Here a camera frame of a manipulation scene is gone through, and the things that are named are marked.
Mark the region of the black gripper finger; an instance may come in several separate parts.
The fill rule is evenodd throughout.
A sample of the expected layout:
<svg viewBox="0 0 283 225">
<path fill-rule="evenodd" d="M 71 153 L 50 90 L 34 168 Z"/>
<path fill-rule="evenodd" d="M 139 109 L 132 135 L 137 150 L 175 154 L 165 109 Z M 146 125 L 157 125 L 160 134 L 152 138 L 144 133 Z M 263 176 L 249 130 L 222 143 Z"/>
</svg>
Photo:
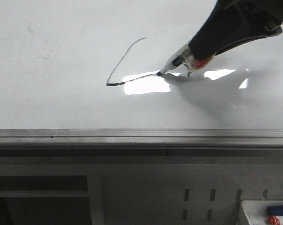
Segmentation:
<svg viewBox="0 0 283 225">
<path fill-rule="evenodd" d="M 218 0 L 188 46 L 197 60 L 245 43 L 280 35 L 282 20 L 255 0 Z"/>
</svg>

